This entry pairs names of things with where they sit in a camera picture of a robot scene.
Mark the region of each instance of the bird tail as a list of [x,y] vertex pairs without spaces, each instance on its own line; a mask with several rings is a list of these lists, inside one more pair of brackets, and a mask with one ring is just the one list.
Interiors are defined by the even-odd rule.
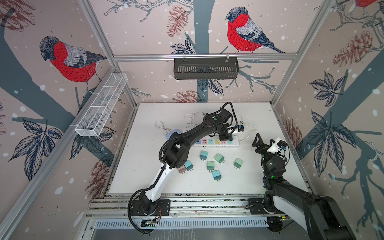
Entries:
[[273,47],[270,46],[270,49],[275,50],[275,51],[278,52],[278,53],[285,53],[285,52],[283,52],[282,50],[276,48],[275,46],[273,46]]

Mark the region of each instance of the black mounting plate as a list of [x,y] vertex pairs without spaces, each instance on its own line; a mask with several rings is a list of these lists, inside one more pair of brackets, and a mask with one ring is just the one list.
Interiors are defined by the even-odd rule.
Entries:
[[[264,210],[263,198],[250,198],[248,199],[247,209],[251,211],[251,215],[269,214]],[[275,214],[285,214],[277,210]]]
[[[170,200],[160,199],[157,203],[157,206],[161,209],[162,216],[169,215]],[[132,202],[131,209],[129,211],[131,213],[131,216],[147,216],[144,214],[144,208],[141,206],[139,200],[135,200]],[[155,212],[153,212],[153,214],[151,214],[150,216],[160,216],[160,212],[156,209]]]

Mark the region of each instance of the pine cone illustration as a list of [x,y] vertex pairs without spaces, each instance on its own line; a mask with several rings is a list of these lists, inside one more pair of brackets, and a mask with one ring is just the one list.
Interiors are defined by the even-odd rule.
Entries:
[[89,179],[90,184],[85,189],[88,192],[87,196],[91,197],[89,204],[91,204],[93,199],[101,196],[105,183],[107,182],[109,167],[104,162],[109,162],[109,160],[104,158],[101,159],[91,170],[91,178]]
[[36,10],[36,8],[26,0],[0,0],[0,19],[3,19],[10,9],[15,12],[5,23],[6,28],[23,31],[29,24],[35,25],[35,16],[31,10]]
[[168,17],[167,34],[173,38],[175,34],[179,35],[187,25],[187,12],[180,5],[174,5],[169,11]]
[[345,66],[352,62],[358,62],[369,52],[372,47],[372,34],[369,31],[363,31],[361,34],[356,35],[351,39],[350,43],[339,51],[338,55],[333,58],[333,64],[338,64],[340,67]]
[[291,121],[284,119],[283,122],[285,129],[288,132],[288,136],[292,140],[293,145],[298,151],[301,151],[303,135],[301,134],[300,128],[293,123],[293,119]]
[[198,103],[202,100],[201,96],[193,90],[187,90],[186,92],[177,92],[176,98],[172,98],[176,103]]

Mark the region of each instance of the bird wing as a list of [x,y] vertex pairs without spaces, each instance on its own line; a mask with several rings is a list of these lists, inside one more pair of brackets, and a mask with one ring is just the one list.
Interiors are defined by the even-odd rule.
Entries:
[[263,29],[257,26],[251,18],[248,18],[244,26],[236,28],[236,32],[245,40],[252,41],[263,33]]
[[73,47],[64,43],[68,52],[68,57],[64,60],[64,64],[72,68],[81,68],[86,65],[87,53],[84,48]]

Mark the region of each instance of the white wire basket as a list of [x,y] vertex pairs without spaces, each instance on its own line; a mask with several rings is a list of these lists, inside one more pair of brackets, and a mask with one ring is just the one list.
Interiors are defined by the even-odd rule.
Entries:
[[112,73],[109,76],[75,129],[80,136],[100,135],[126,83],[125,73]]

